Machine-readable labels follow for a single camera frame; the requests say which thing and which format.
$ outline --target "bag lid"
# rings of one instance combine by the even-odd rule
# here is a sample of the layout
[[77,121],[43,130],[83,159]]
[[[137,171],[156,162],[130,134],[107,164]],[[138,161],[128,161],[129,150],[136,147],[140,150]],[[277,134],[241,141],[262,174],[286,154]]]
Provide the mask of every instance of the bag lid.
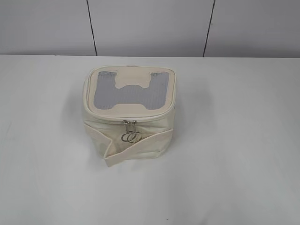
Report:
[[175,103],[175,73],[166,68],[102,67],[86,82],[85,105],[100,117],[152,117]]

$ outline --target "metal zipper pull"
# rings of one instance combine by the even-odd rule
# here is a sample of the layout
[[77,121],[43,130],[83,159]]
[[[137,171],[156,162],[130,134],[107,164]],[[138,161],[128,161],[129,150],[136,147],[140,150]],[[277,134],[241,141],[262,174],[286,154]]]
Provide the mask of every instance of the metal zipper pull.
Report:
[[142,134],[136,131],[136,121],[124,120],[124,124],[126,133],[122,135],[121,140],[129,143],[139,142],[142,139]]

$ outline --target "zipper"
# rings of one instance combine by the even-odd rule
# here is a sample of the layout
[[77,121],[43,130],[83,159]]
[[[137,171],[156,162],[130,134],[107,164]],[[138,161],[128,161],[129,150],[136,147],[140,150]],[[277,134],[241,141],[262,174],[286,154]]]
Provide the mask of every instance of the zipper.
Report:
[[107,123],[107,124],[124,124],[124,121],[135,121],[135,123],[146,123],[146,122],[153,122],[153,121],[157,121],[157,120],[161,120],[162,118],[164,118],[171,110],[168,110],[166,113],[162,114],[162,115],[158,115],[158,116],[153,116],[151,117],[152,119],[150,119],[150,117],[147,117],[147,119],[141,117],[141,119],[139,120],[138,118],[135,118],[135,120],[133,120],[132,118],[109,118],[109,117],[101,117],[98,116],[97,114],[94,114],[93,112],[91,112],[89,110],[89,114],[93,114],[91,115],[93,117],[93,120],[97,120],[100,121],[101,123]]
[[121,136],[121,140],[129,143],[137,143],[143,137],[140,132],[136,131],[136,120],[123,120],[125,125],[125,133]]

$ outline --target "cream bag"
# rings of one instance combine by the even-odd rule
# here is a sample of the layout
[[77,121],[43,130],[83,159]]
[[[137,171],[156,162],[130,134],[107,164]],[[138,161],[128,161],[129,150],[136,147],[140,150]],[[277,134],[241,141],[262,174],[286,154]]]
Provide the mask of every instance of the cream bag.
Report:
[[83,88],[87,134],[108,166],[160,156],[175,115],[175,73],[166,68],[102,67]]

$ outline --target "metal ring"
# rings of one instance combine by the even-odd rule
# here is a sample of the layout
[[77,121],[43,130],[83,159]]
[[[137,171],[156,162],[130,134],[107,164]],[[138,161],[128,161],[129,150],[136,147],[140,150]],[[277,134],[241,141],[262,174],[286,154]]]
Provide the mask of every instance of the metal ring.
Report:
[[127,137],[127,141],[128,141],[129,143],[132,143],[132,144],[138,143],[141,139],[142,139],[142,134],[141,134],[140,132],[132,132],[132,133],[130,133],[130,134],[128,135],[128,137]]
[[133,137],[130,141],[134,140],[134,139],[136,138],[136,134],[135,134],[135,132],[133,132],[133,131],[128,131],[127,133],[124,133],[124,134],[121,136],[121,140],[122,140],[123,142],[130,142],[130,141],[129,141],[129,136],[132,135],[132,134],[134,134],[134,137]]

